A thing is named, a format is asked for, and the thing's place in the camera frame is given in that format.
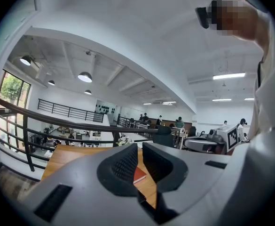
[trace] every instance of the tree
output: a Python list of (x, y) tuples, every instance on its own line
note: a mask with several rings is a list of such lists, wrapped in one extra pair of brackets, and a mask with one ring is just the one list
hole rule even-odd
[(18, 97), (21, 82), (20, 79), (12, 75), (4, 78), (0, 90), (0, 97), (9, 100), (9, 102), (13, 104)]

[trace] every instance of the floor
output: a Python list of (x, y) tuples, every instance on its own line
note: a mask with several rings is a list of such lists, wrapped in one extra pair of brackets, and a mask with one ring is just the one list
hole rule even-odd
[(0, 188), (10, 199), (22, 201), (37, 183), (10, 171), (4, 166), (0, 168)]

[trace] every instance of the white ceiling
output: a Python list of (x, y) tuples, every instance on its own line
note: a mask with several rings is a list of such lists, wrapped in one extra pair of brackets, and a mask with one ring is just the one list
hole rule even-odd
[[(147, 49), (149, 56), (153, 58), (156, 58), (157, 51), (162, 48), (159, 52), (167, 54), (167, 62), (173, 61), (169, 63), (169, 70), (178, 76), (175, 83), (188, 82), (197, 101), (228, 97), (234, 101), (252, 97), (255, 72), (262, 52), (251, 42), (203, 29), (197, 20), (195, 8), (207, 6), (210, 1), (70, 0), (68, 5), (72, 11), (80, 12), (81, 16), (85, 13), (86, 16), (101, 21), (107, 27), (107, 32), (110, 29), (114, 34), (123, 35), (128, 39), (131, 36), (136, 42), (143, 44), (143, 49)], [(132, 25), (126, 25), (126, 29), (121, 28), (128, 21), (132, 22)], [(157, 51), (153, 50), (153, 43), (149, 43), (147, 37), (150, 37), (152, 42), (155, 41)], [(81, 71), (90, 69), (91, 56), (86, 55), (88, 48), (32, 36), (23, 37), (17, 46), (10, 59), (29, 52), (36, 61), (48, 66), (61, 77), (71, 78), (73, 73), (76, 78)], [(150, 75), (141, 76), (134, 71), (137, 69), (129, 68), (126, 64), (120, 65), (119, 61), (96, 54), (93, 78), (97, 83), (108, 85), (142, 102), (175, 100), (176, 91), (165, 92), (165, 89), (162, 90), (147, 80), (151, 78)], [(213, 75), (237, 72), (246, 72), (246, 77), (212, 80)]]

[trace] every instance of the ceiling light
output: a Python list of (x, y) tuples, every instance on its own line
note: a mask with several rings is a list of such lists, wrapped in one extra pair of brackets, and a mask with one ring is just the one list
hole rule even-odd
[(215, 75), (213, 79), (220, 80), (220, 79), (238, 78), (238, 77), (244, 77), (245, 74), (246, 73), (228, 73), (228, 74), (222, 74), (222, 75)]
[(50, 84), (50, 85), (55, 85), (55, 82), (54, 81), (49, 81), (49, 82), (47, 82), (48, 84)]
[(78, 75), (78, 78), (84, 82), (90, 83), (92, 82), (92, 76), (88, 72), (82, 72)]
[(214, 99), (212, 101), (230, 101), (231, 99)]
[(91, 95), (91, 91), (89, 89), (85, 90), (85, 94)]
[(27, 65), (27, 66), (30, 66), (30, 65), (31, 65), (31, 58), (30, 58), (30, 56), (28, 56), (28, 55), (23, 56), (23, 57), (20, 59), (20, 61), (21, 61), (22, 63), (24, 63), (25, 65)]

